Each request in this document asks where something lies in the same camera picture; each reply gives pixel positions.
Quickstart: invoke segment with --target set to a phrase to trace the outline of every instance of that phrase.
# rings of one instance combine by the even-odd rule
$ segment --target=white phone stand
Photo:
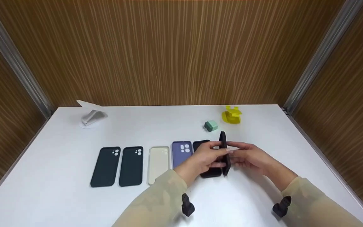
[[[79,123],[79,126],[81,128],[92,128],[97,126],[98,122],[103,121],[105,118],[108,117],[107,113],[103,111],[103,108],[99,105],[84,102],[82,100],[77,100],[79,105],[82,107],[91,109],[91,112],[89,112],[87,115],[83,116],[81,118],[81,122]]]

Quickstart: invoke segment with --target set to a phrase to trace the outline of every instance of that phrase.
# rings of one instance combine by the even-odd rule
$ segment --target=sleeve
[[[281,194],[292,198],[283,217],[288,226],[363,226],[306,178],[295,178]]]
[[[113,227],[167,226],[181,211],[187,185],[173,170],[160,175],[124,210]]]

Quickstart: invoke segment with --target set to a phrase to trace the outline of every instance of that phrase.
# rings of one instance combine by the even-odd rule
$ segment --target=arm
[[[291,196],[292,202],[283,220],[292,226],[363,226],[343,207],[327,197],[306,178],[298,177],[292,170],[272,158],[253,144],[228,142],[239,148],[231,153],[231,163],[250,168],[268,177],[281,191]]]
[[[216,159],[229,152],[228,149],[211,150],[221,142],[207,142],[174,170],[160,175],[155,183],[142,192],[124,210],[113,227],[167,226],[181,211],[182,194],[196,177],[210,167],[224,167]]]

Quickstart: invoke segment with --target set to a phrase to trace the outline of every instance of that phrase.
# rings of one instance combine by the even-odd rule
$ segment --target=black phone case
[[[198,147],[202,144],[202,143],[206,143],[209,142],[210,140],[206,139],[206,140],[200,140],[200,141],[195,141],[193,143],[193,149],[194,152],[196,152],[196,150],[198,149]],[[202,174],[200,174],[200,176],[202,178],[210,178],[210,177],[219,177],[222,174],[222,169],[221,168],[209,168],[208,171],[203,172]]]
[[[219,136],[219,141],[221,142],[219,148],[228,148],[228,145],[226,145],[226,134],[224,131],[221,131],[221,135]],[[224,176],[226,176],[228,175],[229,169],[231,168],[231,160],[229,154],[222,156],[222,162],[226,163],[226,166],[222,168],[222,173]]]
[[[120,152],[120,147],[101,149],[90,181],[91,187],[108,187],[114,184]]]
[[[138,149],[141,149],[141,155],[138,155]],[[141,146],[124,148],[120,179],[118,180],[120,187],[140,185],[142,183],[143,151],[144,148]]]

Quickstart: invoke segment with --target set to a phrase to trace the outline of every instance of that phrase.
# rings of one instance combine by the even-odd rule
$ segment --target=person's left hand
[[[221,168],[226,166],[226,163],[216,162],[216,160],[230,151],[227,148],[212,149],[219,145],[221,145],[220,141],[201,144],[190,158],[174,168],[174,171],[186,182],[187,186],[190,186],[199,174],[208,171],[210,167]]]
[[[216,162],[216,160],[229,153],[228,148],[213,149],[215,146],[221,145],[220,141],[210,141],[201,144],[197,151],[190,157],[195,163],[197,171],[201,174],[208,171],[209,168],[222,168],[226,163]]]

